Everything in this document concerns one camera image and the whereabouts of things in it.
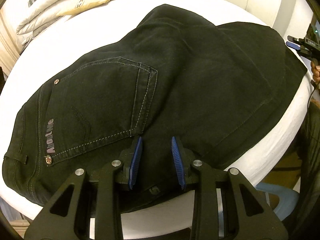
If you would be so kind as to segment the person's right hand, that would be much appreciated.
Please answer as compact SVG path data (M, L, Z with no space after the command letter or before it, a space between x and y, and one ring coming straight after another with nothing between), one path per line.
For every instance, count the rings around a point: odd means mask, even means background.
M315 59L311 61L311 72L313 81L318 85L320 82L320 65Z

